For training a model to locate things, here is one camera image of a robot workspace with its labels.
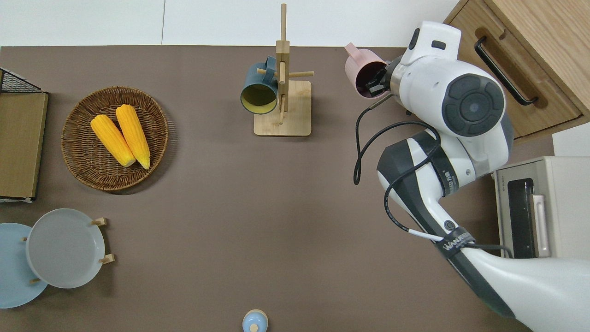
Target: brown table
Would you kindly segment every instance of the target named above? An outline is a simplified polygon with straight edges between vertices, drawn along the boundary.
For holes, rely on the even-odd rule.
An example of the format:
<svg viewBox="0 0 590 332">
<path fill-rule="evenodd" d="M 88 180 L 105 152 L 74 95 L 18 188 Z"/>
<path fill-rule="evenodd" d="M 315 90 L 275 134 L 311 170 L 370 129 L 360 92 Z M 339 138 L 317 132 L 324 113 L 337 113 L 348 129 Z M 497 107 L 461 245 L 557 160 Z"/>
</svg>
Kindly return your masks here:
<svg viewBox="0 0 590 332">
<path fill-rule="evenodd" d="M 374 49 L 393 58 L 403 49 Z M 0 310 L 0 331 L 241 331 L 252 308 L 270 331 L 526 331 L 488 309 L 426 241 L 398 230 L 382 207 L 383 148 L 419 128 L 388 132 L 352 183 L 354 123 L 371 104 L 353 93 L 343 48 L 291 48 L 312 77 L 312 135 L 253 134 L 239 101 L 243 75 L 274 47 L 2 47 L 0 65 L 51 93 L 38 198 L 0 205 L 0 222 L 32 226 L 60 207 L 107 217 L 117 261 L 87 285 L 48 287 Z M 156 172 L 110 194 L 86 187 L 61 156 L 74 105 L 104 87 L 136 87 L 164 108 L 171 141 Z M 407 119 L 393 101 L 368 114 L 361 140 Z M 512 161 L 552 155 L 550 138 Z M 493 180 L 443 206 L 480 243 L 497 242 Z M 409 217 L 395 207 L 406 224 Z"/>
</svg>

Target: blue mug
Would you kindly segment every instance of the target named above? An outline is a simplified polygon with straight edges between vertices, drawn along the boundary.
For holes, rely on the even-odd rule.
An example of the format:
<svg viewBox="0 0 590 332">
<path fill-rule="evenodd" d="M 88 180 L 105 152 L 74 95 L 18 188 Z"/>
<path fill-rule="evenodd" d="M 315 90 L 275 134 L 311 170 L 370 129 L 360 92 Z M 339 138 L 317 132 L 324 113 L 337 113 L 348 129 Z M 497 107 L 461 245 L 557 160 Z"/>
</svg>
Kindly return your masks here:
<svg viewBox="0 0 590 332">
<path fill-rule="evenodd" d="M 242 88 L 240 100 L 246 110 L 254 114 L 266 114 L 277 107 L 278 82 L 274 77 L 277 59 L 267 57 L 266 62 L 253 64 L 246 74 L 246 83 Z M 266 74 L 258 74 L 258 69 Z"/>
</svg>

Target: pink mug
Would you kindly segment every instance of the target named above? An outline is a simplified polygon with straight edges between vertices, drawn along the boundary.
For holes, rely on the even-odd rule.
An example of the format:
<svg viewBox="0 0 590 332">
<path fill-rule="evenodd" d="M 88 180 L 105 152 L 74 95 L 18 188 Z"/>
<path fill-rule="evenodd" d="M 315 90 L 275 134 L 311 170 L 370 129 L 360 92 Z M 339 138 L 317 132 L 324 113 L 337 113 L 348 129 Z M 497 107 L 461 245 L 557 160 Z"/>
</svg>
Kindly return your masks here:
<svg viewBox="0 0 590 332">
<path fill-rule="evenodd" d="M 373 99 L 379 97 L 380 95 L 371 97 L 369 90 L 365 86 L 375 77 L 380 69 L 387 66 L 387 63 L 373 51 L 364 48 L 359 50 L 352 43 L 348 44 L 344 49 L 349 55 L 348 59 L 346 59 L 344 69 L 356 92 L 365 98 Z"/>
</svg>

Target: wire basket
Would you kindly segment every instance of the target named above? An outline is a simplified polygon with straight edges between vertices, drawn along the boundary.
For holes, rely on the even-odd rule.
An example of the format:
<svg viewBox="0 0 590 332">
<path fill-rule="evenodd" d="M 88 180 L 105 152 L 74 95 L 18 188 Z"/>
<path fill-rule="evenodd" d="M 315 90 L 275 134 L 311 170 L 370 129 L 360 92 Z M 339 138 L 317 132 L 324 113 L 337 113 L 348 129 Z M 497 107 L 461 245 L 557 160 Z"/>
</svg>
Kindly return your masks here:
<svg viewBox="0 0 590 332">
<path fill-rule="evenodd" d="M 19 75 L 0 68 L 0 92 L 8 93 L 47 93 L 40 87 L 29 83 Z"/>
<path fill-rule="evenodd" d="M 123 167 L 96 137 L 90 121 L 107 115 L 119 128 L 115 110 L 133 106 L 145 133 L 150 167 L 138 162 Z M 74 107 L 61 134 L 61 152 L 68 169 L 83 184 L 103 191 L 122 190 L 147 178 L 158 167 L 168 145 L 168 122 L 154 98 L 131 87 L 114 86 L 91 93 Z"/>
</svg>

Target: black cable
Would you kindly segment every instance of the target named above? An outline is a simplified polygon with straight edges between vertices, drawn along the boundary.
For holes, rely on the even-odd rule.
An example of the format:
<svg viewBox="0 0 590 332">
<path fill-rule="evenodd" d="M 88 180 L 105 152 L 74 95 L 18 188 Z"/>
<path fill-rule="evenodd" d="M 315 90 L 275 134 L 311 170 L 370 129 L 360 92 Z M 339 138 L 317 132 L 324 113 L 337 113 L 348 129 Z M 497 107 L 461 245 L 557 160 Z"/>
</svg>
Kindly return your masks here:
<svg viewBox="0 0 590 332">
<path fill-rule="evenodd" d="M 465 245 L 465 247 L 483 250 L 504 250 L 508 254 L 509 258 L 514 258 L 514 256 L 512 256 L 512 250 L 510 250 L 510 248 L 508 248 L 507 246 L 503 245 L 479 245 L 477 243 L 468 243 Z"/>
<path fill-rule="evenodd" d="M 398 226 L 399 228 L 401 228 L 402 230 L 408 232 L 409 228 L 407 228 L 406 226 L 404 226 L 402 223 L 400 223 L 395 217 L 394 215 L 391 213 L 391 211 L 389 210 L 389 206 L 388 206 L 388 198 L 389 198 L 389 193 L 391 192 L 391 189 L 393 188 L 393 186 L 395 184 L 397 184 L 398 182 L 400 182 L 403 178 L 405 178 L 406 176 L 408 176 L 410 173 L 416 171 L 417 169 L 419 169 L 420 167 L 424 166 L 426 163 L 430 162 L 430 158 L 432 157 L 432 155 L 436 152 L 436 150 L 440 147 L 441 145 L 441 137 L 438 134 L 438 131 L 436 129 L 434 129 L 434 127 L 432 127 L 431 125 L 422 122 L 422 121 L 402 121 L 402 122 L 397 122 L 394 123 L 392 125 L 389 125 L 383 129 L 381 129 L 379 132 L 377 132 L 377 134 L 373 135 L 373 137 L 371 137 L 367 143 L 365 144 L 365 146 L 363 147 L 363 149 L 360 149 L 360 139 L 359 139 L 359 124 L 360 124 L 360 120 L 363 118 L 363 116 L 365 114 L 367 114 L 367 112 L 369 112 L 370 110 L 374 109 L 375 107 L 379 106 L 382 102 L 384 102 L 386 98 L 383 98 L 382 100 L 380 100 L 379 102 L 371 105 L 370 107 L 366 108 L 363 112 L 360 113 L 359 117 L 356 120 L 356 126 L 355 126 L 355 135 L 356 135 L 356 153 L 357 153 L 357 159 L 356 159 L 356 164 L 355 164 L 355 171 L 353 173 L 353 182 L 355 183 L 355 185 L 358 185 L 360 182 L 360 174 L 361 174 L 361 160 L 363 155 L 365 154 L 366 150 L 369 148 L 369 146 L 371 145 L 371 143 L 377 139 L 377 137 L 381 136 L 383 133 L 385 133 L 386 131 L 399 127 L 399 126 L 404 126 L 404 125 L 419 125 L 419 126 L 423 126 L 427 129 L 430 129 L 430 131 L 433 132 L 435 138 L 436 138 L 436 145 L 435 147 L 428 151 L 428 153 L 426 154 L 426 158 L 424 160 L 422 160 L 420 163 L 418 163 L 417 165 L 413 166 L 412 168 L 408 169 L 407 171 L 405 171 L 404 173 L 402 173 L 398 178 L 396 178 L 395 180 L 393 180 L 393 182 L 391 182 L 389 184 L 389 187 L 387 188 L 387 190 L 385 191 L 385 198 L 384 198 L 384 206 L 385 206 L 385 212 L 387 213 L 387 216 L 389 217 L 389 219 L 391 219 L 391 221 Z"/>
<path fill-rule="evenodd" d="M 435 138 L 436 138 L 436 145 L 432 148 L 432 150 L 428 151 L 428 153 L 426 154 L 426 158 L 424 158 L 424 160 L 422 160 L 421 162 L 419 162 L 417 165 L 415 165 L 414 167 L 408 169 L 407 171 L 403 172 L 399 177 L 397 177 L 395 180 L 391 181 L 391 183 L 389 184 L 389 186 L 387 187 L 387 189 L 385 190 L 385 195 L 383 197 L 383 206 L 385 207 L 385 213 L 387 213 L 387 216 L 391 219 L 391 221 L 398 226 L 399 228 L 401 228 L 402 230 L 409 232 L 409 228 L 407 228 L 406 226 L 404 226 L 402 223 L 400 223 L 395 217 L 394 215 L 391 213 L 391 211 L 389 210 L 389 193 L 391 192 L 391 190 L 393 189 L 393 187 L 400 182 L 403 178 L 405 178 L 406 176 L 410 175 L 410 173 L 415 172 L 417 169 L 419 169 L 420 167 L 426 165 L 427 163 L 431 162 L 431 157 L 432 155 L 440 148 L 441 146 L 441 137 L 438 134 L 438 131 L 436 129 L 434 129 L 432 126 L 430 126 L 427 123 L 423 123 L 423 122 L 418 122 L 418 123 L 414 123 L 417 125 L 421 125 L 423 127 L 426 127 L 428 129 L 430 129 L 430 131 L 433 132 Z"/>
</svg>

